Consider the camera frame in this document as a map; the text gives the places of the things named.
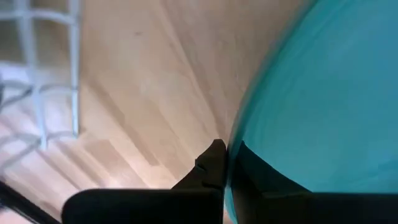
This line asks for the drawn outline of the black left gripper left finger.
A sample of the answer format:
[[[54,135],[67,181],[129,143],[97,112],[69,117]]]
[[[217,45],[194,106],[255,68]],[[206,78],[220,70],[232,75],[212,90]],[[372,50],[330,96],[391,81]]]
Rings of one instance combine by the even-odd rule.
[[[62,222],[222,223],[226,164],[226,145],[215,139],[171,189],[84,190],[66,201]]]

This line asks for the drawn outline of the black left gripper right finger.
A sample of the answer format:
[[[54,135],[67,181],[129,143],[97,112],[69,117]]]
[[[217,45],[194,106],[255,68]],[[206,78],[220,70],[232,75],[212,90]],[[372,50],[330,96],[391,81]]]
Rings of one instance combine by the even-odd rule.
[[[396,194],[311,192],[243,142],[230,187],[238,223],[397,223]]]

